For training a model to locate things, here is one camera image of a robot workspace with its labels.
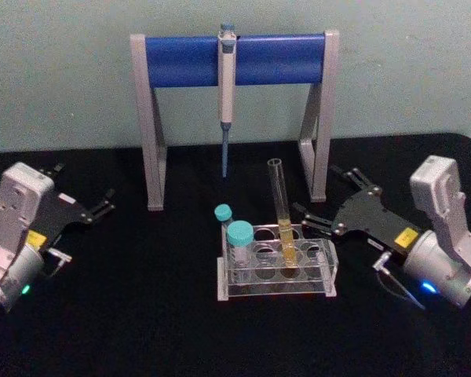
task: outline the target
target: white wall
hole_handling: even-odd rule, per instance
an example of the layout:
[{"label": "white wall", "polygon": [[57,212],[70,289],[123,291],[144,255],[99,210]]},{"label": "white wall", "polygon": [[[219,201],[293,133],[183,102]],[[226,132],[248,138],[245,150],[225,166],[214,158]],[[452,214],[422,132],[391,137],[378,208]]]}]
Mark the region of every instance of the white wall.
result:
[{"label": "white wall", "polygon": [[[129,34],[341,32],[334,136],[471,134],[471,0],[0,2],[0,151],[138,145]],[[238,88],[233,141],[298,135],[307,89]],[[160,90],[173,145],[221,139],[216,89]]]}]

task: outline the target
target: blue pipette holder bar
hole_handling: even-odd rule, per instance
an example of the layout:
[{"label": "blue pipette holder bar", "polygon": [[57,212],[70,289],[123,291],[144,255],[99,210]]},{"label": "blue pipette holder bar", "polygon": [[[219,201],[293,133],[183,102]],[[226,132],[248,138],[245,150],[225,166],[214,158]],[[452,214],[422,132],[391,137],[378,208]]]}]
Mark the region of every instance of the blue pipette holder bar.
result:
[{"label": "blue pipette holder bar", "polygon": [[[217,37],[131,35],[130,43],[148,209],[163,210],[167,148],[155,88],[217,86]],[[324,201],[338,70],[338,32],[240,36],[236,59],[237,86],[310,84],[298,144],[311,201]]]}]

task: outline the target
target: black tabletop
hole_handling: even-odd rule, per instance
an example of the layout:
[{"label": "black tabletop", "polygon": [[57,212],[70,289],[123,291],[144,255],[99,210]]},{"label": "black tabletop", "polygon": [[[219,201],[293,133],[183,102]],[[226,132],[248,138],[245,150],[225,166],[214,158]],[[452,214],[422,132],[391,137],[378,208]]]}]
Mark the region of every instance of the black tabletop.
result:
[{"label": "black tabletop", "polygon": [[[266,161],[283,160],[291,202],[326,218],[356,190],[328,177],[327,202],[310,204],[296,143],[170,148],[163,212],[146,208],[141,150],[0,154],[0,175],[22,161],[66,164],[57,189],[90,207],[114,188],[117,209],[90,229],[67,229],[73,262],[36,280],[0,322],[0,376],[37,375],[471,375],[471,310],[460,310],[390,269],[427,307],[383,291],[364,240],[337,245],[336,298],[280,295],[217,301],[220,226],[213,209],[275,222]],[[458,161],[471,231],[471,140],[454,134],[333,140],[330,163],[359,167],[382,202],[430,228],[409,177],[430,155]],[[292,221],[301,215],[292,213]]]}]

